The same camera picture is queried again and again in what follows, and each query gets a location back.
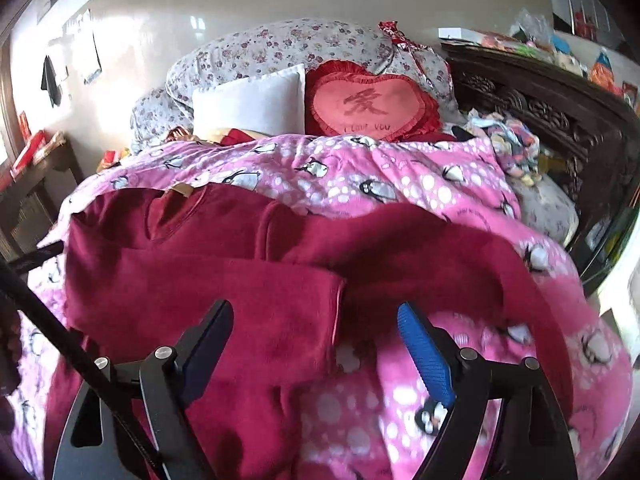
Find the blue grip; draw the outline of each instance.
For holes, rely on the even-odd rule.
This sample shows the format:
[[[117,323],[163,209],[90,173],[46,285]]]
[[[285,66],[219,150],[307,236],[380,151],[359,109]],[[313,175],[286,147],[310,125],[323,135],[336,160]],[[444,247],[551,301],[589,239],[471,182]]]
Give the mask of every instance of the blue grip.
[[[430,397],[450,408],[456,400],[451,370],[408,303],[398,307],[398,330]]]

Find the metal bolt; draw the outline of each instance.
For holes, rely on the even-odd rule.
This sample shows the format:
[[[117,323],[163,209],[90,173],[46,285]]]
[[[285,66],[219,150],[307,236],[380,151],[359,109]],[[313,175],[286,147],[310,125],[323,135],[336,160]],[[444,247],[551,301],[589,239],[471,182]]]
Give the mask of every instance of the metal bolt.
[[[524,365],[529,370],[537,370],[538,368],[540,368],[540,363],[535,357],[527,357],[526,359],[524,359]]]
[[[106,357],[98,357],[94,361],[94,363],[98,367],[98,369],[102,370],[106,365],[109,364],[109,360]]]
[[[465,361],[473,361],[478,358],[478,352],[476,352],[473,348],[463,348],[460,351],[460,357],[462,357]]]
[[[156,350],[156,357],[158,359],[167,359],[172,354],[172,352],[173,350],[170,346],[161,346]]]

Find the dark wooden furniture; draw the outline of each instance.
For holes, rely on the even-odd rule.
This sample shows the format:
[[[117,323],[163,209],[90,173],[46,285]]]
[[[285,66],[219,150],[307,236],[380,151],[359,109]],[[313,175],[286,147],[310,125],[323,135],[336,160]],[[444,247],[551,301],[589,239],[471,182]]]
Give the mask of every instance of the dark wooden furniture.
[[[632,223],[640,120],[622,99],[554,65],[475,46],[442,47],[461,110],[508,112],[566,161],[565,174],[550,176],[577,206],[580,224],[567,249],[583,285],[590,283],[586,290],[594,290],[612,266],[605,247]],[[593,240],[597,226],[604,234]]]
[[[84,180],[71,144],[65,142],[54,148],[38,164],[26,168],[9,187],[0,190],[0,232],[18,256],[23,255],[24,251],[12,235],[12,229],[18,223],[22,200],[35,193],[49,221],[53,224],[58,218],[58,209],[44,188],[44,179],[51,171],[71,171],[76,184]]]

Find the red sweater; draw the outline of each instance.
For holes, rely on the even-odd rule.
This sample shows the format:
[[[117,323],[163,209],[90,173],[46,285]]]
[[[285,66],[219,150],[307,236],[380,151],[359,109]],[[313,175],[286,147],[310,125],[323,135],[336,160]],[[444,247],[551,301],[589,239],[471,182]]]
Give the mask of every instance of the red sweater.
[[[67,250],[69,326],[95,356],[116,363],[175,343],[214,300],[232,303],[231,338],[205,395],[188,410],[223,480],[291,478],[300,442],[296,387],[332,372],[341,340],[396,330],[396,310],[407,300],[427,314],[527,323],[562,410],[572,410],[564,338],[511,245],[417,206],[327,219],[222,184],[188,199],[123,189],[74,215]],[[47,409],[49,475],[78,386],[61,361]]]

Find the heart-shaped pillow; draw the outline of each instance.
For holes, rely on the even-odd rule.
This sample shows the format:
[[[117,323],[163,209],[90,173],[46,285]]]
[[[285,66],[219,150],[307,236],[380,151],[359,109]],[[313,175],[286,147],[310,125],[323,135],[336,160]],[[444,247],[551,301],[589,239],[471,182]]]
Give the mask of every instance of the heart-shaped pillow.
[[[306,102],[327,136],[395,140],[440,126],[437,103],[404,75],[330,73],[318,79]]]

